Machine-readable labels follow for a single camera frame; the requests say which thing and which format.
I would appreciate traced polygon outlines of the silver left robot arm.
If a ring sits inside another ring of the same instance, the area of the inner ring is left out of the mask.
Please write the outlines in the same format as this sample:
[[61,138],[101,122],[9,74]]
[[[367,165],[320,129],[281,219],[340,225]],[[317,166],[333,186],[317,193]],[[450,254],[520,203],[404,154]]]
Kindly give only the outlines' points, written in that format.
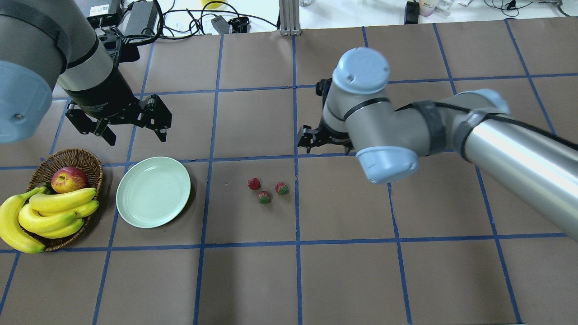
[[1,2],[1,142],[27,140],[51,107],[58,85],[66,116],[83,135],[116,143],[111,125],[132,124],[167,140],[172,114],[153,94],[137,99],[118,69],[122,37],[109,50],[72,0]]

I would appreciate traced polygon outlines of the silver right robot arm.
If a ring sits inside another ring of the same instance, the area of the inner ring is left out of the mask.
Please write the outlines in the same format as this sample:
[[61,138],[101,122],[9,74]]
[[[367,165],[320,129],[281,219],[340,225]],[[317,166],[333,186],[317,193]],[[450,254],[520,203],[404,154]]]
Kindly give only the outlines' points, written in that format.
[[354,150],[368,181],[392,183],[419,168],[421,157],[452,149],[577,239],[577,145],[514,119],[494,90],[464,91],[395,109],[386,92],[390,67],[377,50],[357,47],[316,84],[317,128],[304,125],[297,146]]

